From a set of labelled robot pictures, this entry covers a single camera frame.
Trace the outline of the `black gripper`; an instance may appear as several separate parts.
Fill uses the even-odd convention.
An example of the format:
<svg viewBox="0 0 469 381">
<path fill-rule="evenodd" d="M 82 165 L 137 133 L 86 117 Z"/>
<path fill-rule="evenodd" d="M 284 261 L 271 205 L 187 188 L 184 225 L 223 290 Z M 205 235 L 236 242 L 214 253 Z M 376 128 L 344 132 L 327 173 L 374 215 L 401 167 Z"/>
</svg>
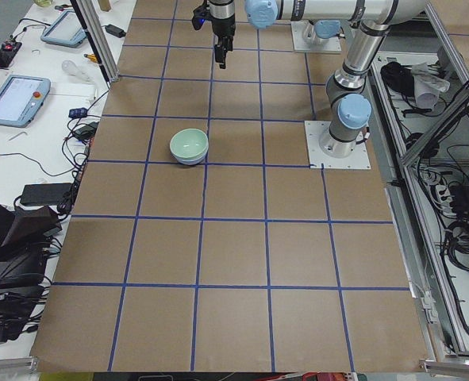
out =
<svg viewBox="0 0 469 381">
<path fill-rule="evenodd" d="M 217 42 L 214 46 L 215 62 L 220 69 L 226 69 L 227 51 L 233 50 L 236 31 L 235 3 L 233 0 L 211 0 L 211 24 Z"/>
</svg>

